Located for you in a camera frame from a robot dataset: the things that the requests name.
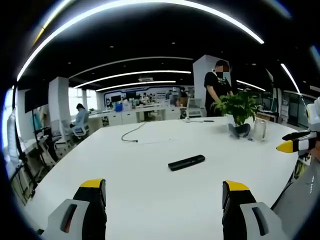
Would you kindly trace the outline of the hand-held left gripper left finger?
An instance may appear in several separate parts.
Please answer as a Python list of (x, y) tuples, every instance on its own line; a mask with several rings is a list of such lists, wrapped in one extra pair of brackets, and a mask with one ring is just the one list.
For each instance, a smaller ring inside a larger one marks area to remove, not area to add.
[(106, 181), (87, 180), (72, 199), (64, 200), (48, 217), (43, 240), (104, 240), (106, 238)]

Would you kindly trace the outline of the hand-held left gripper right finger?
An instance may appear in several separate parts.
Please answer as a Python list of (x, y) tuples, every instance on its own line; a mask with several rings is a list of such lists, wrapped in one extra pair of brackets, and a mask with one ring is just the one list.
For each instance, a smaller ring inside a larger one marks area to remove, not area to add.
[(286, 240), (281, 219), (250, 189), (235, 181), (222, 183), (222, 227), (225, 240)]

